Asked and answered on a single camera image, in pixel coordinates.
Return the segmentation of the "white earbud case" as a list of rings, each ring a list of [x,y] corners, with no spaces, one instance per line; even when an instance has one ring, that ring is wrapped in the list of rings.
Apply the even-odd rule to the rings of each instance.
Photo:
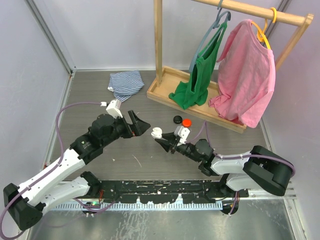
[[[163,134],[163,131],[162,131],[162,129],[160,127],[154,127],[152,129],[151,136],[154,139],[161,139],[162,138],[162,134]]]

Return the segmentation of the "black earbud charging case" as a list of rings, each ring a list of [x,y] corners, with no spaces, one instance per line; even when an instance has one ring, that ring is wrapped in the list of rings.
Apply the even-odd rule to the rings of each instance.
[[[181,125],[183,123],[183,118],[180,115],[176,115],[173,117],[173,122],[177,125]]]

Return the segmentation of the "orange earbud case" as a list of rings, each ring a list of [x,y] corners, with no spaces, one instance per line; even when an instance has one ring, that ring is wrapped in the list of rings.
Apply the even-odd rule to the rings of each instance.
[[[185,128],[189,128],[192,126],[192,121],[188,118],[185,118],[182,120],[182,126],[185,127]]]

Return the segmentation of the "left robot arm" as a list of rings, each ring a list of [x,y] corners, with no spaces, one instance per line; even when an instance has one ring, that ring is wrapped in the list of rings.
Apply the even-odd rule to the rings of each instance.
[[[66,200],[99,195],[100,181],[88,171],[71,183],[58,184],[100,156],[104,147],[117,139],[138,137],[150,128],[151,125],[139,119],[134,111],[130,110],[128,114],[131,124],[118,110],[99,115],[60,158],[20,185],[10,183],[4,187],[5,211],[21,231],[33,227],[50,209]]]

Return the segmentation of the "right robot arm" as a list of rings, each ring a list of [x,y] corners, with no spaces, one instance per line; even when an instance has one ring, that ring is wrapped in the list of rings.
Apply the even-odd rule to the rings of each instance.
[[[260,145],[242,154],[221,155],[215,153],[206,139],[192,144],[186,142],[184,133],[152,132],[151,135],[166,152],[180,153],[197,162],[204,175],[220,176],[219,191],[225,197],[245,189],[262,189],[282,197],[296,173],[292,163]]]

